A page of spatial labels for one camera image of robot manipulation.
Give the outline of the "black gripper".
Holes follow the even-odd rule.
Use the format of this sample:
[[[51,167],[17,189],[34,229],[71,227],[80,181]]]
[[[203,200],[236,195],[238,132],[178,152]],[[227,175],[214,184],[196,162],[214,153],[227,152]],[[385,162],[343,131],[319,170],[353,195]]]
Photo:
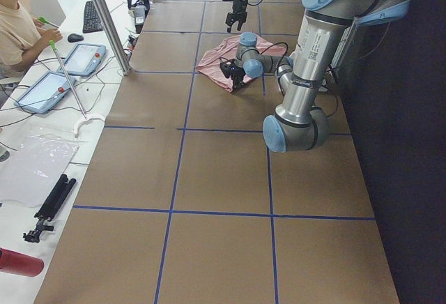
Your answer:
[[[233,0],[232,11],[227,14],[225,24],[226,32],[231,33],[233,22],[238,22],[237,31],[241,31],[247,18],[248,0]]]
[[[229,63],[229,77],[233,81],[233,91],[245,86],[243,81],[245,78],[245,71],[236,64],[234,59],[230,60]]]

